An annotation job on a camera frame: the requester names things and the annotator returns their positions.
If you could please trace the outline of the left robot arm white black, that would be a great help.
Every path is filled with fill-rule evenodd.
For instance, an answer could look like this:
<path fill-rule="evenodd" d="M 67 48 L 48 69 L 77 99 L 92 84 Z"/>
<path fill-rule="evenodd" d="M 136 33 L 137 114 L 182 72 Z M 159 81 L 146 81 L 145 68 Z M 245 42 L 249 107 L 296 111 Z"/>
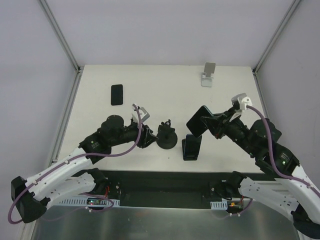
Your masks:
<path fill-rule="evenodd" d="M 132 117 L 130 125 L 125 126 L 121 116 L 109 116 L 94 133 L 56 164 L 26 179 L 17 176 L 11 181 L 12 205 L 7 215 L 8 222 L 12 225 L 31 223 L 64 197 L 88 192 L 102 194 L 106 179 L 97 168 L 84 177 L 73 179 L 72 176 L 103 158 L 126 155 L 135 147 L 144 149 L 156 140 L 153 131 L 143 124 L 140 117 Z M 112 147 L 129 142 L 134 143 L 132 148 L 122 153 L 112 153 Z M 12 219 L 14 209 L 21 217 L 18 222 Z"/>

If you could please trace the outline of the blue phone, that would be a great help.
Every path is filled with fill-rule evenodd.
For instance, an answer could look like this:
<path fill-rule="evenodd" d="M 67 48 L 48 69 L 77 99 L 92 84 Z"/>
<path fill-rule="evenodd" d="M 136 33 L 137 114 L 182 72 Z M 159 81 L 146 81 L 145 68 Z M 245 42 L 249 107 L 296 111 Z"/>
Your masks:
<path fill-rule="evenodd" d="M 199 156 L 202 136 L 195 137 L 192 134 L 187 134 L 184 139 L 183 159 L 185 161 L 196 161 Z"/>

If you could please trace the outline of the black round-base clamp stand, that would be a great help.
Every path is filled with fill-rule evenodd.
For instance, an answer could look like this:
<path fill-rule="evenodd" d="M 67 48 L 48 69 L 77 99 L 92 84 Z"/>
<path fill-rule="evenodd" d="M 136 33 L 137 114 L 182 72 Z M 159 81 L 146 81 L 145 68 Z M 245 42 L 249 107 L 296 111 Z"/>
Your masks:
<path fill-rule="evenodd" d="M 175 129 L 171 127 L 171 120 L 168 119 L 166 122 L 161 122 L 157 129 L 157 145 L 164 150 L 173 149 L 177 142 L 178 136 Z"/>

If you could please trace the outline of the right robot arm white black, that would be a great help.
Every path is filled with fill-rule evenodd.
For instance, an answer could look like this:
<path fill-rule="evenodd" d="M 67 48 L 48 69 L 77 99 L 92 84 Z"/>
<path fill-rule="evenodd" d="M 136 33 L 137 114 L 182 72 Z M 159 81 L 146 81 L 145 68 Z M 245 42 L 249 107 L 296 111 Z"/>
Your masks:
<path fill-rule="evenodd" d="M 241 194 L 275 210 L 292 221 L 302 235 L 320 238 L 320 190 L 305 173 L 296 156 L 277 141 L 281 132 L 265 117 L 255 121 L 251 128 L 230 113 L 202 116 L 201 122 L 216 139 L 226 136 L 255 160 L 266 175 L 272 177 L 291 194 L 282 195 L 239 172 L 234 171 L 225 183 L 230 197 Z"/>

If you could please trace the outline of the black folding phone stand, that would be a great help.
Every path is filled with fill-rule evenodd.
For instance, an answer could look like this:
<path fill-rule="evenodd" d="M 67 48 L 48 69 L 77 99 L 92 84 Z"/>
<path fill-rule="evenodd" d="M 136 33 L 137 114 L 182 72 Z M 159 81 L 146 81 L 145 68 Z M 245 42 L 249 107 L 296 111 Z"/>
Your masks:
<path fill-rule="evenodd" d="M 182 158 L 184 161 L 197 161 L 201 144 L 195 140 L 182 140 Z"/>

